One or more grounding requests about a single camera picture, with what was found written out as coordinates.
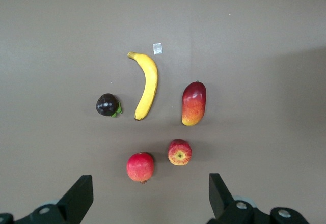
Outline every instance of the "red apple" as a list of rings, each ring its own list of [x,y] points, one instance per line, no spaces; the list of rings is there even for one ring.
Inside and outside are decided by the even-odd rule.
[[[192,157],[192,149],[185,140],[176,139],[170,143],[168,150],[169,161],[174,165],[186,165]]]
[[[127,162],[127,173],[130,179],[145,184],[154,172],[154,160],[148,153],[132,155]]]
[[[185,88],[182,95],[182,123],[194,126],[204,117],[206,107],[206,87],[199,81]]]

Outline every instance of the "banana tip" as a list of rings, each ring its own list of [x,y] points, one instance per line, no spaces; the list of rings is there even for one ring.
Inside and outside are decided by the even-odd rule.
[[[135,55],[136,55],[135,52],[129,52],[129,53],[127,54],[128,58],[133,59],[133,60],[134,60]]]

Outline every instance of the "yellow banana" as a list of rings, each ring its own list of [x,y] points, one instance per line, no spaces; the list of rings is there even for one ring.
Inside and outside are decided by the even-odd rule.
[[[154,60],[146,54],[129,52],[127,56],[135,60],[145,74],[144,92],[134,113],[134,119],[140,121],[146,117],[154,101],[158,81],[157,67]]]

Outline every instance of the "screw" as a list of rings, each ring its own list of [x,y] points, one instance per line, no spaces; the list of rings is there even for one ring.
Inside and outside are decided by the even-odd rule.
[[[49,212],[49,211],[50,211],[50,208],[45,207],[45,208],[41,209],[41,210],[39,211],[39,213],[40,213],[40,214],[45,214],[45,213],[47,213],[47,212]]]
[[[284,217],[284,218],[290,218],[291,217],[290,213],[288,211],[286,211],[286,210],[279,210],[279,215],[281,217]]]
[[[247,206],[244,202],[238,202],[238,203],[236,203],[236,206],[241,210],[245,210],[247,208]]]

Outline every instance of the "black robotic claw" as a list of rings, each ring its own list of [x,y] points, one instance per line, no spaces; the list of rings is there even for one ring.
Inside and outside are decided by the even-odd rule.
[[[246,201],[235,200],[217,173],[209,174],[209,201],[215,219],[207,224],[308,224],[289,208],[273,208],[267,215]],[[17,221],[11,214],[0,214],[0,224],[79,224],[92,203],[92,176],[81,176],[57,204],[43,205]]]
[[[267,215],[245,201],[234,200],[217,173],[209,174],[209,201],[215,219],[207,224],[308,224],[300,213],[289,208],[273,208]]]
[[[23,219],[0,214],[0,224],[79,224],[93,203],[92,176],[81,176],[55,205],[43,205]]]

